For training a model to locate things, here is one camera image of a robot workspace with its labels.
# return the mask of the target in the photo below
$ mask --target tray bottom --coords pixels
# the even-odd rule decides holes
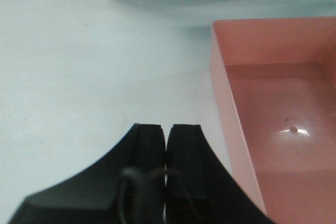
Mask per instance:
[[[260,190],[283,224],[336,220],[336,91],[317,62],[226,66]]]

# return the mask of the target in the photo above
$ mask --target pink tray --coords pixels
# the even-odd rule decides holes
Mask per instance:
[[[211,75],[248,196],[280,224],[336,223],[336,17],[216,21]]]

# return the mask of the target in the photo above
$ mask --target white table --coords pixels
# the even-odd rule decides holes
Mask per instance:
[[[166,137],[174,123],[200,124],[229,169],[211,23],[335,15],[336,0],[0,0],[0,223],[134,122]]]

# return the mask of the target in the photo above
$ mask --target wire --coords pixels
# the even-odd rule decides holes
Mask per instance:
[[[152,188],[150,187],[149,179],[157,179],[163,176],[169,176],[176,178],[180,184],[182,185],[184,191],[186,192],[186,198],[191,208],[192,213],[196,217],[196,219],[202,223],[202,219],[197,212],[195,207],[195,200],[193,197],[193,192],[191,190],[190,185],[188,184],[187,180],[183,176],[183,174],[177,170],[173,169],[154,169],[149,172],[148,176],[146,176],[143,172],[141,172],[137,168],[127,167],[123,169],[120,173],[120,180],[118,184],[118,216],[120,219],[121,224],[128,224],[127,218],[125,216],[125,197],[127,192],[127,187],[129,182],[133,184],[135,187],[136,193],[133,197],[133,222],[140,222],[142,223],[142,216],[139,216],[143,206],[148,204],[146,200],[150,200],[151,198],[148,197],[150,193],[152,193]]]
[[[196,219],[200,223],[202,223],[202,218],[198,214],[196,206],[195,206],[196,204],[195,204],[195,199],[194,199],[194,194],[192,192],[192,189],[188,181],[185,179],[185,177],[183,176],[181,172],[174,170],[174,169],[166,169],[166,170],[155,169],[149,173],[149,177],[154,178],[154,179],[161,177],[161,176],[165,176],[165,175],[177,178],[177,180],[180,182],[180,184],[182,185],[183,189],[186,192],[187,200],[189,202],[189,206],[191,208],[192,213],[195,215]]]

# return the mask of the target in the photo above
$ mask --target table surface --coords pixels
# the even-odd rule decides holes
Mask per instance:
[[[217,19],[335,16],[336,0],[0,0],[0,223],[133,123],[200,124],[230,170],[209,74]]]

